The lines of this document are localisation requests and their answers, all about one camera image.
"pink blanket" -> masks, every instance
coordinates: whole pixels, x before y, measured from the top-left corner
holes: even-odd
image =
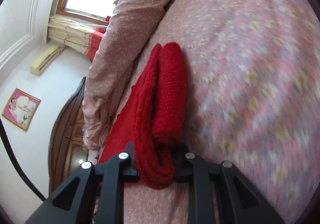
[[[307,0],[174,0],[143,50],[177,42],[189,64],[184,139],[233,161],[288,224],[320,182],[320,24]],[[188,189],[125,190],[125,223],[187,223]]]

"screw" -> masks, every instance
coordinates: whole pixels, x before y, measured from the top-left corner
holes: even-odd
[[[230,161],[226,160],[226,161],[222,162],[222,166],[225,167],[225,168],[231,168],[232,167],[232,163]]]
[[[126,152],[120,153],[119,154],[119,158],[120,159],[127,159],[129,157],[129,154]]]
[[[91,167],[91,163],[90,162],[83,162],[82,164],[81,164],[81,167],[83,168],[83,169],[89,169],[90,167]]]
[[[187,159],[194,159],[196,155],[194,153],[186,153],[186,158]]]

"white wall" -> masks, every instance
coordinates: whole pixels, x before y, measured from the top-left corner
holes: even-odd
[[[37,46],[46,43],[53,0],[4,0],[0,6],[0,86]]]
[[[86,75],[90,61],[65,50],[41,77],[30,64],[46,46],[53,0],[4,0],[0,6],[0,112],[15,88],[41,99],[28,132],[1,118],[23,171],[48,195],[48,148],[53,124]],[[22,224],[41,204],[13,168],[0,141],[0,204],[15,224]]]
[[[31,74],[30,64],[51,45],[33,51],[0,90],[0,110],[15,88],[41,99],[27,132],[3,117],[1,120],[21,168],[45,197],[49,188],[48,148],[52,127],[91,65],[87,57],[69,48],[40,77]],[[41,201],[17,175],[1,141],[0,162],[0,204],[15,224],[22,224]]]

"red knitted fabric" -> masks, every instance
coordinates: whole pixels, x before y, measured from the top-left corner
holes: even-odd
[[[99,163],[134,142],[140,181],[168,187],[174,177],[172,151],[182,141],[187,96],[186,65],[178,44],[157,44],[114,123]]]

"wooden furniture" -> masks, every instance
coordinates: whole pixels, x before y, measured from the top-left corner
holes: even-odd
[[[49,194],[51,194],[88,154],[83,150],[82,100],[85,78],[61,110],[51,133],[49,145]]]

